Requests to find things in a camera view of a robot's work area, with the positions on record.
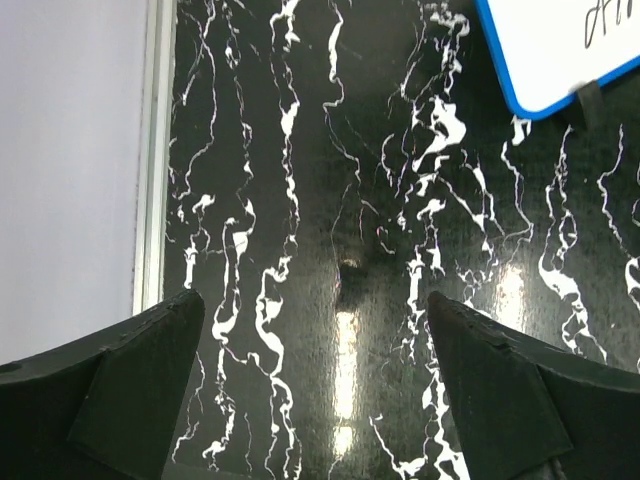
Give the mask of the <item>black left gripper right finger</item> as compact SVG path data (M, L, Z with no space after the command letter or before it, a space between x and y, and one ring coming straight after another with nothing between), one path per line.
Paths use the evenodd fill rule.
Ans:
M639 377L439 292L428 325L473 479L636 479Z

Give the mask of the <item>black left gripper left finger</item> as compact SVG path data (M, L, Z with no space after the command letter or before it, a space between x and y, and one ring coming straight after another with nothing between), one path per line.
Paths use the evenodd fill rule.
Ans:
M4 479L158 479L205 318L184 290L1 367Z

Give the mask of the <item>blue framed whiteboard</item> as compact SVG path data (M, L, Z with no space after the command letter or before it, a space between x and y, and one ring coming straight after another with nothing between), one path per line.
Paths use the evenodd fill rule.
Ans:
M474 3L506 105L544 119L579 88L639 66L639 3L490 0Z

